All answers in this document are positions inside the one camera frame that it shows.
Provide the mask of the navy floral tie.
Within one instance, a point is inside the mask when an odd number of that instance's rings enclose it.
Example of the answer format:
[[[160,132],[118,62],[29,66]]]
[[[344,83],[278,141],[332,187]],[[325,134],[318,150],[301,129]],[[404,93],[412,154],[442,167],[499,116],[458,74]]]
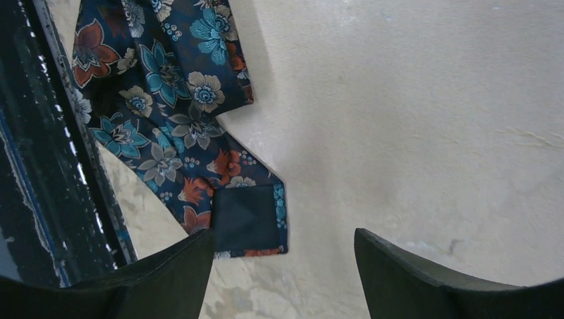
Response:
[[[83,117],[186,233],[219,258],[284,254],[283,182],[219,124],[253,102],[228,1],[82,1],[72,72]]]

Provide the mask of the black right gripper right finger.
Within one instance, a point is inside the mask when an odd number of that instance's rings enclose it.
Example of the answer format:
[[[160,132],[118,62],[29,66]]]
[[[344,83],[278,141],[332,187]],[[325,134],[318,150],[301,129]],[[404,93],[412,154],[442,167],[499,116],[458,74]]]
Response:
[[[371,318],[562,318],[563,280],[494,282],[440,265],[367,229],[354,254]]]

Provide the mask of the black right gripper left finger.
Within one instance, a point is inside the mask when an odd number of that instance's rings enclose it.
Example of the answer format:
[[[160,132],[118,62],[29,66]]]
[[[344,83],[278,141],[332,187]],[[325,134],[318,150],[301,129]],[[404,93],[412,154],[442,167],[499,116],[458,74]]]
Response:
[[[215,249],[200,230],[158,253],[68,288],[1,278],[2,318],[198,318]]]

